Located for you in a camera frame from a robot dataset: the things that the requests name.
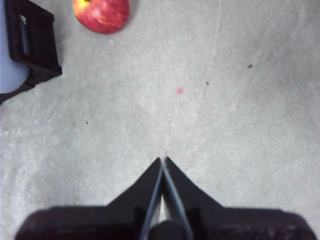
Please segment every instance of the red apple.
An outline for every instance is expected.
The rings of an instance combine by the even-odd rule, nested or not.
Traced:
[[[89,30],[111,34],[126,24],[130,6],[129,0],[73,0],[73,11]]]

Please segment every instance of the floor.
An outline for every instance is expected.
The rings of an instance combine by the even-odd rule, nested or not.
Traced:
[[[126,27],[55,15],[61,77],[1,106],[1,239],[35,210],[105,205],[170,156],[225,206],[320,238],[320,2],[131,0]]]

